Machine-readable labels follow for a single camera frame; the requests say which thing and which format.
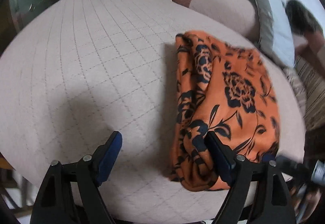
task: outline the person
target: person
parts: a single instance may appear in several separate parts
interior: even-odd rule
[[[297,35],[303,36],[307,40],[307,43],[295,47],[295,56],[296,58],[301,56],[309,63],[309,65],[305,63],[303,65],[298,65],[296,69],[298,68],[298,71],[304,70],[308,72],[308,74],[304,74],[301,79],[307,90],[307,95],[310,95],[311,92],[308,91],[308,89],[314,90],[320,83],[325,84],[325,39],[323,29],[313,14],[298,0],[289,0],[285,7],[285,11],[289,19],[291,31]],[[313,127],[310,128],[325,124],[325,115],[324,112],[321,111],[321,109],[325,109],[325,97],[318,96],[317,101],[314,103],[317,109],[313,111],[315,117],[311,119],[311,126]],[[297,209],[301,202],[301,197],[294,195],[296,194],[296,187],[293,187],[290,193],[292,195],[296,214],[298,214]],[[308,207],[300,222],[304,222],[310,217],[320,198],[320,190],[307,194],[306,199]]]

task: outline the metal screw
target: metal screw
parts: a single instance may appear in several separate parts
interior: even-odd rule
[[[82,158],[85,162],[89,162],[91,159],[92,159],[92,156],[91,155],[85,155],[83,158]]]
[[[274,160],[269,161],[269,164],[273,167],[277,166],[277,163]]]
[[[241,161],[241,162],[245,161],[245,156],[244,156],[244,155],[238,154],[238,155],[236,156],[236,158],[237,158],[237,160],[239,160],[239,161]]]
[[[55,166],[55,165],[57,165],[58,163],[59,163],[58,160],[53,160],[53,161],[51,162],[51,166]]]

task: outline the folded cloth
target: folded cloth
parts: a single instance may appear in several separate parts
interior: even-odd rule
[[[170,179],[190,191],[227,189],[213,170],[204,137],[250,161],[276,155],[280,128],[275,93],[257,49],[233,47],[203,31],[176,36],[178,116]]]

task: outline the floral pattern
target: floral pattern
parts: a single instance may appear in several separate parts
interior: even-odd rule
[[[191,191],[228,188],[204,144],[213,131],[235,154],[261,162],[280,137],[277,101],[256,49],[234,47],[202,31],[176,36],[178,115],[170,179]]]

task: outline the light blue pillow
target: light blue pillow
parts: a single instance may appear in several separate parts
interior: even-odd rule
[[[282,0],[255,0],[260,20],[259,49],[278,66],[294,67],[295,46]]]

